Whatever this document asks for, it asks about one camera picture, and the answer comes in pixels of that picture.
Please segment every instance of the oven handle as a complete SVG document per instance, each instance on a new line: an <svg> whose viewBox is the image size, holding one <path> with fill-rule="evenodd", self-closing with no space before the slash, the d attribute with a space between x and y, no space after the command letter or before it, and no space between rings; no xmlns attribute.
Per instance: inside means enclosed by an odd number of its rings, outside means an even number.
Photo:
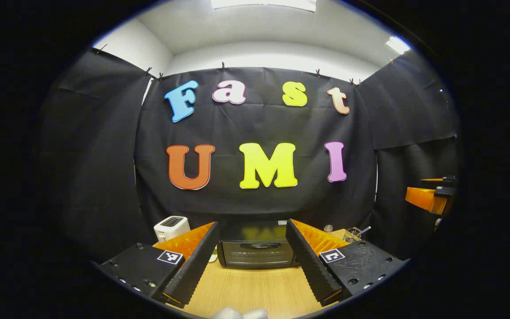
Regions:
<svg viewBox="0 0 510 319"><path fill-rule="evenodd" d="M265 249L265 248L277 248L281 246L281 243L278 242L276 244L240 244L239 246L243 248Z"/></svg>

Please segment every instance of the ceiling light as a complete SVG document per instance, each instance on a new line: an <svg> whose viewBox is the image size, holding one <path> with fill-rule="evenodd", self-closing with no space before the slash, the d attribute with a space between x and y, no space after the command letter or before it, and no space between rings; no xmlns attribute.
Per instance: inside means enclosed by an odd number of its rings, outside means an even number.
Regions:
<svg viewBox="0 0 510 319"><path fill-rule="evenodd" d="M406 51L410 50L409 45L404 43L401 39L396 36L391 36L389 41L386 43L391 49L398 52L398 54L403 54Z"/></svg>
<svg viewBox="0 0 510 319"><path fill-rule="evenodd" d="M316 12L316 0L210 0L212 8L226 8L234 6L247 6L250 4L283 6L297 8L309 12Z"/></svg>

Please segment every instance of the oven door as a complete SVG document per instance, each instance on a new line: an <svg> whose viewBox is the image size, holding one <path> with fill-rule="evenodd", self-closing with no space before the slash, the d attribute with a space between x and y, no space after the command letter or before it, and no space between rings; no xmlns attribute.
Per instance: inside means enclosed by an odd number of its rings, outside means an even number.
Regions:
<svg viewBox="0 0 510 319"><path fill-rule="evenodd" d="M294 253L289 242L220 242L225 266L240 269L290 267Z"/></svg>

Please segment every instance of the wire basket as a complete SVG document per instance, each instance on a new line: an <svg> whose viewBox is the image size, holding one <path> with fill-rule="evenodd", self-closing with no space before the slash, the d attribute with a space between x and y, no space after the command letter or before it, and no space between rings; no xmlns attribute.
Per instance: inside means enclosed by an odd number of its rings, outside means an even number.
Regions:
<svg viewBox="0 0 510 319"><path fill-rule="evenodd" d="M353 243L353 242L356 242L356 241L360 241L361 240L361 235L357 236L357 234L359 234L361 232L361 230L359 228L348 228L346 230L346 234L344 234L344 241L347 241L348 243Z"/></svg>

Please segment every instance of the white ceiling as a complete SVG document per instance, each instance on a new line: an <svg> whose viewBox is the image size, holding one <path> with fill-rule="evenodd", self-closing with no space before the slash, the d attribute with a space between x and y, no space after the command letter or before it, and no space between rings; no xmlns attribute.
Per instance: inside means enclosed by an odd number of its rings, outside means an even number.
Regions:
<svg viewBox="0 0 510 319"><path fill-rule="evenodd" d="M393 34L339 0L317 0L316 12L280 6L214 10L210 0L170 0L138 19L173 54L218 44L277 41L340 51L378 66L398 56L385 45Z"/></svg>

